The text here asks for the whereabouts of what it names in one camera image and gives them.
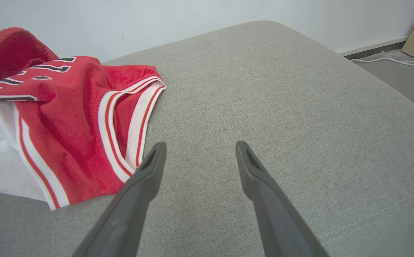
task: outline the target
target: gray fabric surface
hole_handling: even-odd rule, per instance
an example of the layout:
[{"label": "gray fabric surface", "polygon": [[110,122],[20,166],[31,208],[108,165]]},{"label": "gray fabric surface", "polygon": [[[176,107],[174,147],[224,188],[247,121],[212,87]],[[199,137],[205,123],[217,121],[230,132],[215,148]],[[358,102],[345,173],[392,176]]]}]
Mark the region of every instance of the gray fabric surface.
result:
[{"label": "gray fabric surface", "polygon": [[[414,103],[270,21],[225,28],[108,65],[155,65],[168,89],[145,152],[166,141],[138,256],[263,256],[234,146],[249,143],[331,256],[414,231]],[[69,256],[111,197],[50,212],[0,195],[0,256]]]}]

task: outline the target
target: gray sofa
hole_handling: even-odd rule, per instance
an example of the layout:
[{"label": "gray sofa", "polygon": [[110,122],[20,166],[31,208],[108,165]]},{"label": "gray sofa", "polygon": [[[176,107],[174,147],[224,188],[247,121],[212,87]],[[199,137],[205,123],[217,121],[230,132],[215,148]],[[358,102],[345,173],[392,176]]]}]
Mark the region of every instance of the gray sofa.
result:
[{"label": "gray sofa", "polygon": [[[105,64],[155,65],[168,86],[148,125],[145,151],[168,154],[138,256],[264,256],[238,140],[331,256],[414,232],[414,103],[306,36],[255,21]],[[112,198],[50,211],[0,194],[0,256],[70,256]]]}]

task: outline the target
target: red and white clothing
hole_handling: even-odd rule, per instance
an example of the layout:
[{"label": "red and white clothing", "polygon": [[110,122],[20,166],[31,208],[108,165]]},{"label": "red and white clothing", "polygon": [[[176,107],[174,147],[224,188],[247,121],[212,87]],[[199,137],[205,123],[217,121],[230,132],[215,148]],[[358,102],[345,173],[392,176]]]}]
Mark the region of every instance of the red and white clothing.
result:
[{"label": "red and white clothing", "polygon": [[155,67],[92,57],[33,65],[0,79],[0,192],[52,210],[117,193],[143,160]]}]

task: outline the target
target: red knit fabric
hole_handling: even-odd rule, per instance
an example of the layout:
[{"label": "red knit fabric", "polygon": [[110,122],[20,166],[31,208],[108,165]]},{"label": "red knit fabric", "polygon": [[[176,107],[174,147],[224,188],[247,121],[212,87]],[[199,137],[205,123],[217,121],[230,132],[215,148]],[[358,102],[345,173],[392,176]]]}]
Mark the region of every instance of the red knit fabric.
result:
[{"label": "red knit fabric", "polygon": [[18,27],[0,31],[0,79],[56,59],[57,55],[29,31]]}]

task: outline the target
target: white cable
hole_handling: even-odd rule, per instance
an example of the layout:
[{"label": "white cable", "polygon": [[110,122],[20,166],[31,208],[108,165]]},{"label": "white cable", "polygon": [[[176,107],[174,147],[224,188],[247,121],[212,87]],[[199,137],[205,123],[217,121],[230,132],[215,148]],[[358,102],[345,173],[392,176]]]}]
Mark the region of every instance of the white cable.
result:
[{"label": "white cable", "polygon": [[391,58],[388,58],[388,57],[383,57],[383,58],[379,58],[379,59],[376,59],[376,60],[370,60],[370,61],[359,60],[359,59],[351,59],[351,62],[356,61],[356,62],[361,62],[361,63],[373,63],[373,62],[376,62],[376,61],[379,61],[379,60],[389,60],[389,61],[393,61],[394,63],[398,63],[398,64],[414,66],[414,64],[408,64],[408,63],[400,62],[398,60],[394,60],[394,59],[391,59]]}]

